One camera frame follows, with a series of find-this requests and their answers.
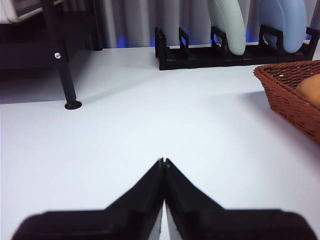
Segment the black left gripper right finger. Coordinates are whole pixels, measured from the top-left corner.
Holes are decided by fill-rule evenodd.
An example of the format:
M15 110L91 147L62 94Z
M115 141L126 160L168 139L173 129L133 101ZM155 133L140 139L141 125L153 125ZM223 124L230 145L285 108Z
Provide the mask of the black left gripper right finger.
M165 199L173 240L315 240L304 217L281 209L225 209L165 160Z

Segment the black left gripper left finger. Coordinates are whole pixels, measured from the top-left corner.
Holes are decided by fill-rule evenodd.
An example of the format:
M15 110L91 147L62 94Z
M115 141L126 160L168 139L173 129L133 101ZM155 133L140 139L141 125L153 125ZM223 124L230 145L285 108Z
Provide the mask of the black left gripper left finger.
M14 240L158 240L164 202L161 158L126 193L98 210L47 211L27 217Z

